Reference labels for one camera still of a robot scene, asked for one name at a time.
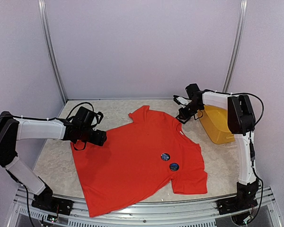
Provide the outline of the yellow plastic basket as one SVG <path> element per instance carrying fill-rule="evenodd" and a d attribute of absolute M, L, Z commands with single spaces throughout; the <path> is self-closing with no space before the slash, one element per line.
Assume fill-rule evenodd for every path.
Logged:
<path fill-rule="evenodd" d="M 198 111 L 200 122 L 215 144 L 226 144 L 234 142 L 234 135 L 230 132 L 227 124 L 227 111 L 214 106 L 204 106 L 204 110 Z"/>

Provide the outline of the red t-shirt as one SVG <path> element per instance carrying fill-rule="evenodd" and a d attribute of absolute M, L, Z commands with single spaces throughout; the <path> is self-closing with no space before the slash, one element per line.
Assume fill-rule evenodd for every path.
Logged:
<path fill-rule="evenodd" d="M 131 123 L 107 131 L 103 146 L 71 144 L 91 218 L 136 204 L 169 183 L 175 194 L 207 193 L 201 148 L 179 133 L 176 118 L 147 105 L 129 117 Z M 163 161 L 162 153 L 170 160 Z M 171 171 L 171 163 L 178 163 L 179 170 Z"/>

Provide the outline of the black case with yellow brooch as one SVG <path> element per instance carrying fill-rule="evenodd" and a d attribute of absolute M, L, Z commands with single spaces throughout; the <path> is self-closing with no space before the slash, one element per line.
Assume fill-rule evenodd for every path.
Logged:
<path fill-rule="evenodd" d="M 177 119 L 180 123 L 186 124 L 186 123 L 190 120 L 190 117 L 188 117 L 188 118 L 183 118 L 182 116 L 178 115 L 178 116 L 176 116 L 176 119 Z"/>

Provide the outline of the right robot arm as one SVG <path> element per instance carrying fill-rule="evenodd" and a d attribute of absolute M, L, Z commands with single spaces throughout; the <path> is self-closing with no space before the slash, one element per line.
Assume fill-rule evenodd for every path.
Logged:
<path fill-rule="evenodd" d="M 257 206 L 256 193 L 258 179 L 255 174 L 254 130 L 257 124 L 248 94 L 228 94 L 211 90 L 200 90 L 197 84 L 186 87 L 187 98 L 173 96 L 181 106 L 176 117 L 186 123 L 206 106 L 214 106 L 227 111 L 227 125 L 238 146 L 239 178 L 236 196 L 218 200 L 220 208 L 234 207 L 242 210 Z"/>

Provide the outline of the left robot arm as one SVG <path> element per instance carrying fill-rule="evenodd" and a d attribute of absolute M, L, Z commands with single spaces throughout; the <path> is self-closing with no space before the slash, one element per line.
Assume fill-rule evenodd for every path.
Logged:
<path fill-rule="evenodd" d="M 53 210 L 57 200 L 53 191 L 18 156 L 16 144 L 21 140 L 62 140 L 103 146 L 105 131 L 96 130 L 103 114 L 80 107 L 74 116 L 67 118 L 38 119 L 0 114 L 0 166 L 17 182 L 24 185 L 46 210 Z"/>

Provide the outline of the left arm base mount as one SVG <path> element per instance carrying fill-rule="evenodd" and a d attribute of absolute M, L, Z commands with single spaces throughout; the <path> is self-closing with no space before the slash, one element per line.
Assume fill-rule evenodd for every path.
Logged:
<path fill-rule="evenodd" d="M 49 202 L 33 199 L 32 207 L 69 216 L 73 207 L 73 201 L 57 197 L 52 197 Z"/>

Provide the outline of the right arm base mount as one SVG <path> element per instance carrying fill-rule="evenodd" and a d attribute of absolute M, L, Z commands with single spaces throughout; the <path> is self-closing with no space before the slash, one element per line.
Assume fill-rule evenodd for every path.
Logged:
<path fill-rule="evenodd" d="M 241 210 L 246 210 L 252 206 L 256 207 L 258 202 L 256 199 L 241 200 L 235 197 L 220 199 L 216 202 L 220 215 L 229 214 Z"/>

